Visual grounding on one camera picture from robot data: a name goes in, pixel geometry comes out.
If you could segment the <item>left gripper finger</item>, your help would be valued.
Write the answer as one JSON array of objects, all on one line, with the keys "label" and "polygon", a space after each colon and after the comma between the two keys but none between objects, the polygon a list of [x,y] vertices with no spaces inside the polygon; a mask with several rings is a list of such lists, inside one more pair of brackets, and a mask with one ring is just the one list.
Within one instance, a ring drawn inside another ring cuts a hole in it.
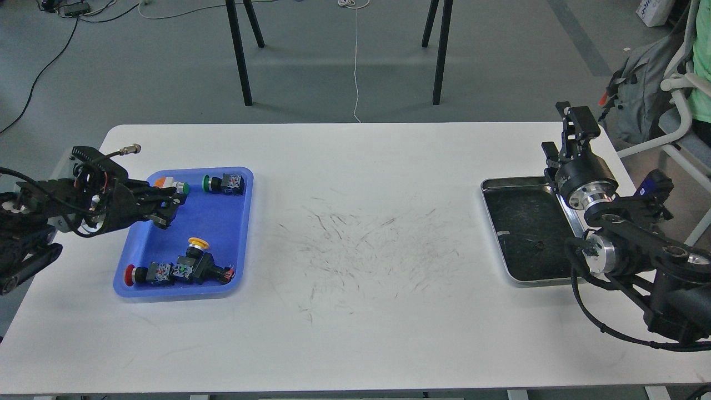
[{"label": "left gripper finger", "polygon": [[146,203],[152,203],[156,208],[179,207],[185,204],[187,197],[187,193],[179,193],[176,187],[150,186],[146,193]]},{"label": "left gripper finger", "polygon": [[152,223],[160,229],[167,229],[175,220],[179,206],[147,206],[144,207],[144,221]]}]

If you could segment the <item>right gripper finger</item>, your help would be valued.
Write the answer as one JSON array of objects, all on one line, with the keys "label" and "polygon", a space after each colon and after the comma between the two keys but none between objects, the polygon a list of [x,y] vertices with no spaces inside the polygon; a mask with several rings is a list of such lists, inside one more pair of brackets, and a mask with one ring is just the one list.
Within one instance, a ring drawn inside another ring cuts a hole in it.
[{"label": "right gripper finger", "polygon": [[573,107],[567,101],[556,102],[555,107],[563,122],[559,159],[570,162],[589,153],[590,142],[601,134],[591,109],[587,106]]},{"label": "right gripper finger", "polygon": [[544,169],[544,177],[549,181],[556,181],[558,172],[561,168],[559,150],[556,144],[552,141],[542,142],[542,150],[546,157],[546,168]]}]

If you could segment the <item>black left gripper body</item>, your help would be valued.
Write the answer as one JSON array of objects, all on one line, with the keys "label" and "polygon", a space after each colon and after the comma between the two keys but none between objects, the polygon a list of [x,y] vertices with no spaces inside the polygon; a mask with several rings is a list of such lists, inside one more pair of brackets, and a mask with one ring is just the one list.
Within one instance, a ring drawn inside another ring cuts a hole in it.
[{"label": "black left gripper body", "polygon": [[78,212],[73,230],[82,237],[96,236],[130,226],[142,219],[133,189],[146,182],[129,179],[113,157],[137,154],[141,147],[122,147],[102,154],[94,147],[73,147],[73,188],[78,190]]}]

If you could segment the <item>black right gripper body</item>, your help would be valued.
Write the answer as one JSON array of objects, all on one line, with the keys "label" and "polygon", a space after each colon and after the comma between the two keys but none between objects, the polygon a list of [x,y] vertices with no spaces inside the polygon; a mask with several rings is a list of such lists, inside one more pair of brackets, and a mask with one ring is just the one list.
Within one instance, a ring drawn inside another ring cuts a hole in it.
[{"label": "black right gripper body", "polygon": [[607,163],[598,156],[581,156],[562,164],[555,182],[567,207],[574,210],[612,202],[619,187]]}]

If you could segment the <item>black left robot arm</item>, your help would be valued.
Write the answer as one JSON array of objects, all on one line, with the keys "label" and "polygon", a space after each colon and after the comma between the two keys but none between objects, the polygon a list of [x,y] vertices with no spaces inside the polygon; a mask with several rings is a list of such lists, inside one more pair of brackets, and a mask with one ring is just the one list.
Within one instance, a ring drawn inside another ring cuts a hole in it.
[{"label": "black left robot arm", "polygon": [[63,246],[59,231],[91,238],[152,221],[165,229],[189,193],[188,184],[157,187],[131,179],[114,161],[139,153],[132,144],[109,154],[89,146],[69,153],[69,175],[36,181],[12,169],[2,175],[17,179],[15,190],[2,193],[2,294],[10,293],[56,261]]}]

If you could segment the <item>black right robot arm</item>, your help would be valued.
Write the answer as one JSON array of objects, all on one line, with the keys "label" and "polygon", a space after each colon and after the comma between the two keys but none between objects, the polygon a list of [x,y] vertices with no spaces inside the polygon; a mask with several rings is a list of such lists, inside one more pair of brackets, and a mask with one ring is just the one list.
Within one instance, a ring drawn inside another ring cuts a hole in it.
[{"label": "black right robot arm", "polygon": [[[589,107],[555,106],[562,119],[562,146],[542,144],[544,177],[567,208],[584,213],[588,225],[581,236],[564,241],[580,309],[601,332],[626,342],[672,352],[708,351],[709,252],[670,239],[658,228],[672,218],[664,205],[672,180],[655,169],[634,195],[617,195],[618,182],[590,146],[601,129]],[[669,342],[636,339],[599,321],[582,302],[578,278],[622,291],[642,309],[648,331]]]}]

